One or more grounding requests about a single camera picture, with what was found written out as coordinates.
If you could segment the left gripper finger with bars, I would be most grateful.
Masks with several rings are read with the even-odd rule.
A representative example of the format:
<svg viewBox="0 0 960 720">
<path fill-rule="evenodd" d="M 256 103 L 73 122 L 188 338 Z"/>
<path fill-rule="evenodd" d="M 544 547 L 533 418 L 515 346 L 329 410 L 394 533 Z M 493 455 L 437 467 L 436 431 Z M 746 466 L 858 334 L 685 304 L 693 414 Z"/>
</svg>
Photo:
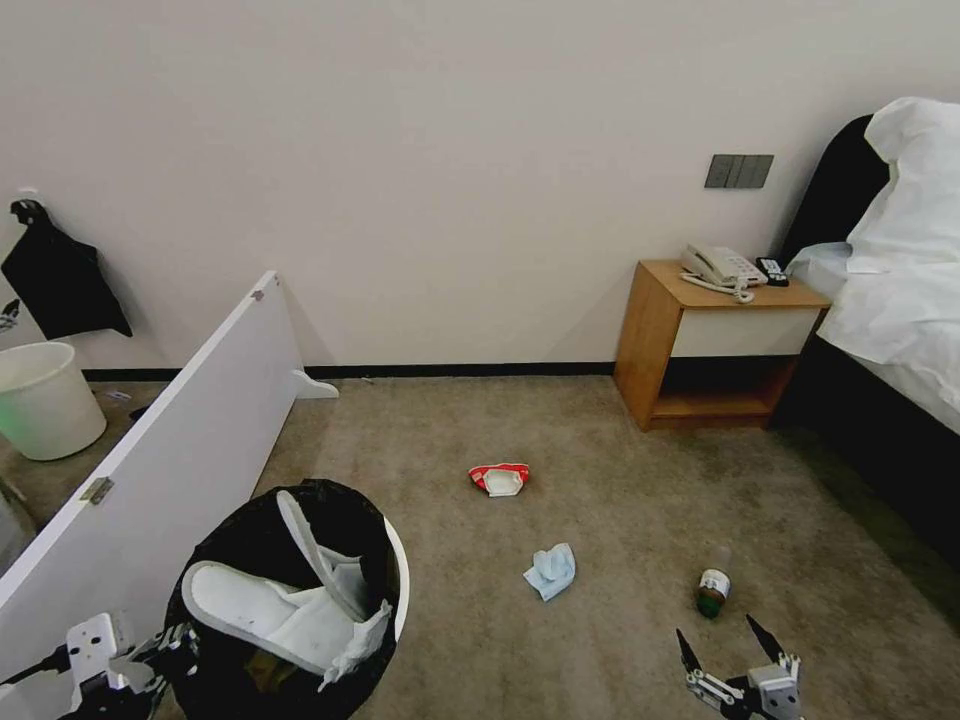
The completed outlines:
<svg viewBox="0 0 960 720">
<path fill-rule="evenodd" d="M 199 665 L 199 637 L 192 625 L 165 628 L 142 643 L 132 661 L 155 675 L 194 675 Z"/>
</svg>

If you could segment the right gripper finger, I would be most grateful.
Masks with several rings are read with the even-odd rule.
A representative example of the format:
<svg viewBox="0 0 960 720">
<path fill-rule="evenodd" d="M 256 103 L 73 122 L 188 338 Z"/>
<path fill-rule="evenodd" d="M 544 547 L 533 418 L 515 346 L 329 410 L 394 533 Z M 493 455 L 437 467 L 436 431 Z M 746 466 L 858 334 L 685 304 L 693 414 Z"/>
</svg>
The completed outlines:
<svg viewBox="0 0 960 720">
<path fill-rule="evenodd" d="M 765 629 L 751 614 L 745 615 L 746 621 L 759 643 L 768 663 L 747 671 L 748 679 L 798 679 L 800 676 L 800 658 L 788 653 L 775 636 Z"/>
<path fill-rule="evenodd" d="M 706 672 L 682 631 L 677 628 L 675 633 L 680 649 L 681 664 L 685 671 L 687 690 L 714 711 L 720 711 L 724 702 L 732 703 L 733 698 L 723 692 L 726 688 L 723 684 L 725 680 Z"/>
</svg>

